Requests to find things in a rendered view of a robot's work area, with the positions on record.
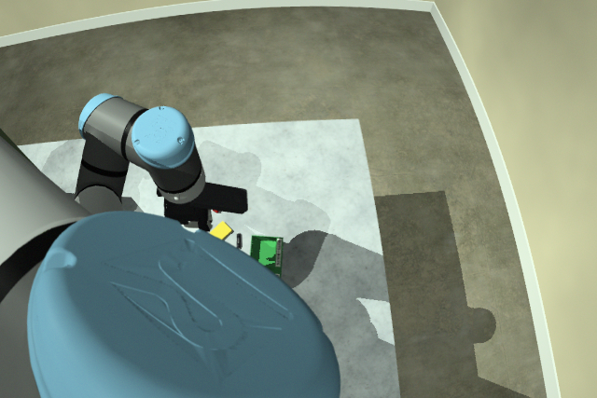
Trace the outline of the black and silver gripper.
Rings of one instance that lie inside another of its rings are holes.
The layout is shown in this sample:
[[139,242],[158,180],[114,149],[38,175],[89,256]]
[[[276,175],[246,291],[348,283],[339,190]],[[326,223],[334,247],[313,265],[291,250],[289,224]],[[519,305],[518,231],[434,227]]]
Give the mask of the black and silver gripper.
[[[164,199],[164,216],[177,220],[189,228],[198,228],[206,232],[210,232],[213,225],[212,212],[211,210],[191,207],[189,203],[175,204]],[[209,214],[209,216],[208,216]],[[193,217],[193,218],[187,218]],[[210,219],[210,221],[209,221]],[[195,222],[193,222],[195,220]],[[189,222],[191,221],[191,222]],[[200,222],[199,222],[200,221]]]

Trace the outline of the green rack of labelled bins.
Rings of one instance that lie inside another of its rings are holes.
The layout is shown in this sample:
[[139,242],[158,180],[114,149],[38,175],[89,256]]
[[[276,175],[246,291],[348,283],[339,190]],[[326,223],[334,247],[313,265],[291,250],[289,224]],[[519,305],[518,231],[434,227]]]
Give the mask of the green rack of labelled bins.
[[250,255],[281,278],[283,245],[281,237],[252,235]]

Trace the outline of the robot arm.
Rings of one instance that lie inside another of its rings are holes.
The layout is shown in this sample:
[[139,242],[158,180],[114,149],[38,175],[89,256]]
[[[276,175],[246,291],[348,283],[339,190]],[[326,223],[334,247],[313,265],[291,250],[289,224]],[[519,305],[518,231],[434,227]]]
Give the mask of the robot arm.
[[248,202],[205,182],[180,111],[121,98],[80,115],[74,198],[0,136],[0,398],[340,398],[334,347],[286,282],[204,230],[122,210],[130,163],[175,204]]

